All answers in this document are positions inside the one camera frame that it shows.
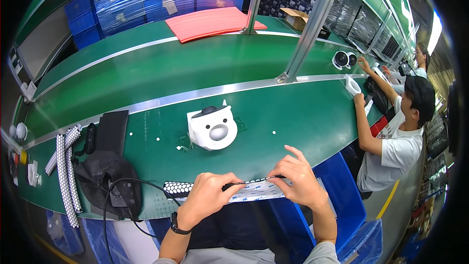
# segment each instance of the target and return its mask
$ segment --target woman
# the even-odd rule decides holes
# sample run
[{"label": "woman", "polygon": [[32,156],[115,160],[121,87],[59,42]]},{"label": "woman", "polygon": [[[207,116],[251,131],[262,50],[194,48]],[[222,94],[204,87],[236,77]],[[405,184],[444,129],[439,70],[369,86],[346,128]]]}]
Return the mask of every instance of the woman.
[{"label": "woman", "polygon": [[[415,56],[416,56],[418,68],[411,70],[410,75],[413,75],[413,76],[417,75],[417,76],[424,77],[425,79],[427,79],[427,68],[428,68],[428,65],[430,64],[430,54],[428,53],[427,47],[422,42],[417,43],[415,47]],[[401,95],[402,93],[404,93],[404,82],[406,80],[406,77],[401,76],[400,73],[391,72],[389,68],[387,68],[386,66],[383,66],[382,68],[383,68],[383,72],[387,74],[388,76],[392,76],[395,79],[402,80],[401,85],[392,84],[391,86],[393,87],[394,91],[396,91],[397,94]]]}]

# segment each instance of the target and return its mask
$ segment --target black cap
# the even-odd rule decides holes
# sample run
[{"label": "black cap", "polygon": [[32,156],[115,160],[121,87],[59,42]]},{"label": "black cap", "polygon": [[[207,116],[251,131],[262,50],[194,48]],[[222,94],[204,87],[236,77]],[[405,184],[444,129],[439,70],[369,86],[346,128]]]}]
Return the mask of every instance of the black cap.
[{"label": "black cap", "polygon": [[411,93],[412,105],[419,112],[419,126],[429,122],[435,113],[435,89],[431,82],[420,76],[407,76],[404,90]]}]

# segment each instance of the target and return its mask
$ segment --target black watch strap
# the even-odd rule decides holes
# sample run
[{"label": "black watch strap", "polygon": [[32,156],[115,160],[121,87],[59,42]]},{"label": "black watch strap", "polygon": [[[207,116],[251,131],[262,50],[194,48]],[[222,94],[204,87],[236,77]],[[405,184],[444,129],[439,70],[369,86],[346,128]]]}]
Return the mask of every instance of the black watch strap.
[{"label": "black watch strap", "polygon": [[192,231],[192,230],[187,231],[187,230],[182,230],[182,229],[177,228],[177,212],[173,212],[173,214],[171,214],[171,229],[173,230],[173,232],[178,233],[178,234],[189,234]]}]

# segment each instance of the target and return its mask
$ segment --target cardboard box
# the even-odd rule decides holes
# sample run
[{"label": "cardboard box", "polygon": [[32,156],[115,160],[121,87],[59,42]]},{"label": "cardboard box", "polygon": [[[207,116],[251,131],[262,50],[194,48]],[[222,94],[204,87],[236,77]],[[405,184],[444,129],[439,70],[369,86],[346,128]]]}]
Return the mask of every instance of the cardboard box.
[{"label": "cardboard box", "polygon": [[302,31],[304,29],[304,26],[306,26],[306,23],[308,22],[308,14],[291,8],[281,8],[281,10],[287,14],[285,21],[289,23],[293,29],[298,31]]}]

